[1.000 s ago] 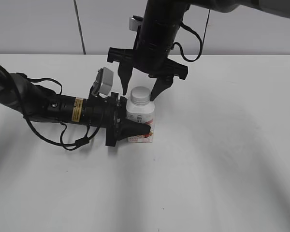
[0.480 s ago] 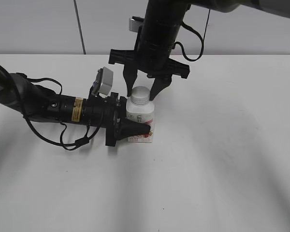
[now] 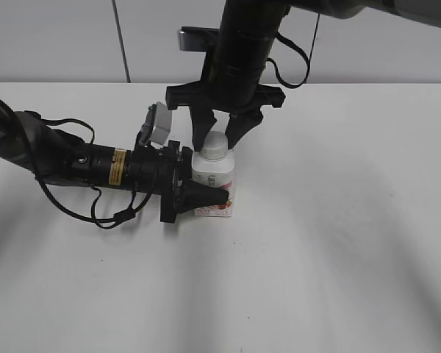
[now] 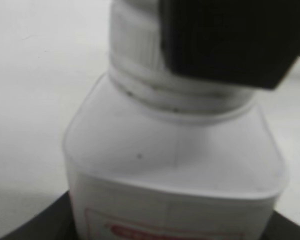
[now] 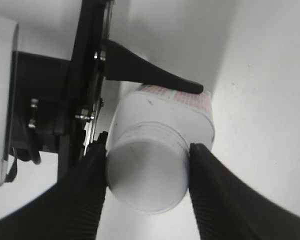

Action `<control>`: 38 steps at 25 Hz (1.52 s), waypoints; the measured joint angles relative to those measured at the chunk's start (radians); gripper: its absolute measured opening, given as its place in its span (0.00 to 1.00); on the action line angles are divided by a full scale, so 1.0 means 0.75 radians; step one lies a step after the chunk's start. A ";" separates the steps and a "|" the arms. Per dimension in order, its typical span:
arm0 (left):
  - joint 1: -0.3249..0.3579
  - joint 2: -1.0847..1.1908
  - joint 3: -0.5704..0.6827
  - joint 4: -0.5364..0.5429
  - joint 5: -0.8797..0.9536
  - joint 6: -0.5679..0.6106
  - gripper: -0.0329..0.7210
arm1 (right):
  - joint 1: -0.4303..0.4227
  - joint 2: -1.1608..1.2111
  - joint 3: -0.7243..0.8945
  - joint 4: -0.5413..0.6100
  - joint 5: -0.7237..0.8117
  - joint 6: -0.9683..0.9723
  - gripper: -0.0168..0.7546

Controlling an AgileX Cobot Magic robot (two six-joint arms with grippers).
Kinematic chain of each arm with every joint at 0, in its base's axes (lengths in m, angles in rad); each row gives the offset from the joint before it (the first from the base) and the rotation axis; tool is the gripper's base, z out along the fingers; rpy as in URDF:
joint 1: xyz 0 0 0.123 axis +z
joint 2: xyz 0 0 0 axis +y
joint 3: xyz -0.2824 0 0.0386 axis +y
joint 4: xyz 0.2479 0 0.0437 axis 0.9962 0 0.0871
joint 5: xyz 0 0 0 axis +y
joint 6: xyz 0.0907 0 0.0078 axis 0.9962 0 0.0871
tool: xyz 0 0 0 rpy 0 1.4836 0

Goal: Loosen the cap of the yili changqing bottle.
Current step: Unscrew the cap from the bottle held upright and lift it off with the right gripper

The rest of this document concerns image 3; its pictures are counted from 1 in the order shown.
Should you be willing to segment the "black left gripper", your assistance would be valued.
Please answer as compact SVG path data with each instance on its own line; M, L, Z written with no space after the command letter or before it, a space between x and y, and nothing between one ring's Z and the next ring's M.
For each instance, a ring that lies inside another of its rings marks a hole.
M132 208L134 212L140 212L153 195L159 195L160 220L173 224L179 214L227 203L227 190L191 180L192 156L192 149L174 140L160 149L151 145L136 147L126 162L124 176L124 184L133 194L145 194Z

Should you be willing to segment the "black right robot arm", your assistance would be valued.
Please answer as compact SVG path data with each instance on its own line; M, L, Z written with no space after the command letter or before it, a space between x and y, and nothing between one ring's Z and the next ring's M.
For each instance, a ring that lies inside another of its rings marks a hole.
M169 110L189 108L195 151L215 125L215 111L229 114L225 134L232 149L262 122L263 106L283 105L281 88L259 82L267 63L274 62L270 50L275 41L295 51L311 70L312 57L279 33L293 7L342 20L371 8L441 28L441 1L227 1L219 28L183 26L178 31L182 51L205 54L200 79L169 86L165 94Z

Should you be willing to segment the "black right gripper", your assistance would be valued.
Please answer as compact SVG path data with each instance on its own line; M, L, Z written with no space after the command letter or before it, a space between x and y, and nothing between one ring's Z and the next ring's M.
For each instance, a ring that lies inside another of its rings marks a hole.
M194 151L201 151L207 134L217 123L213 110L231 113L226 137L228 149L233 149L244 135L262 123L261 107L280 108L284 100L285 94L281 88L261 85L251 79L224 82L200 80L168 86L165 94L169 110L189 107Z

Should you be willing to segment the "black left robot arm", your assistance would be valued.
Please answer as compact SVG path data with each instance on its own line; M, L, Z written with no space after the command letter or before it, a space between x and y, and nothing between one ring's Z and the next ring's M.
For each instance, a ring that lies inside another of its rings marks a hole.
M153 195L161 197L160 220L173 223L177 215L228 201L223 188L202 185L191 176L193 152L169 140L171 111L161 102L152 104L132 150L102 146L63 131L63 124L89 124L75 118L48 120L34 111L14 111L0 99L0 158L34 175L48 200L60 211L101 229L113 229L136 218ZM132 199L122 211L99 218L96 206L85 216L69 210L50 186L127 190Z

